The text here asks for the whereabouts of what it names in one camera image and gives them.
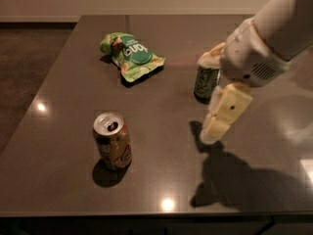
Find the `crumpled green bag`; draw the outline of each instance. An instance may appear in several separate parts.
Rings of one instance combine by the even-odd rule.
[[[165,64],[164,58],[156,56],[127,33],[107,34],[100,44],[100,50],[112,56],[112,61],[120,67],[127,82],[134,82]]]

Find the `soda can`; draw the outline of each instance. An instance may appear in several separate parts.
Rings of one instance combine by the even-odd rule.
[[[212,92],[218,85],[221,77],[221,69],[208,69],[199,66],[194,94],[198,101],[209,103]]]
[[[109,112],[99,115],[94,121],[94,135],[108,169],[123,169],[131,163],[128,128],[120,114]]]

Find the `floor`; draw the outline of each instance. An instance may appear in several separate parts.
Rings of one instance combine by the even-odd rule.
[[[0,25],[0,155],[71,31],[71,26]]]

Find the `silver can lid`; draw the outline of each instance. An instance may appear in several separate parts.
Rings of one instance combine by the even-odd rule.
[[[112,136],[118,133],[124,125],[124,119],[117,113],[104,113],[94,121],[95,131],[102,136]]]

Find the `gray tabletop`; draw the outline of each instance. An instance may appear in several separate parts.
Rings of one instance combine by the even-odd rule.
[[[253,89],[221,142],[199,142],[207,105],[193,94],[196,61],[243,19],[82,17],[0,157],[0,215],[313,211],[312,51]],[[117,31],[165,57],[164,70],[123,86],[99,50]],[[104,168],[92,133],[108,111],[123,115],[132,145],[131,166],[117,173]]]

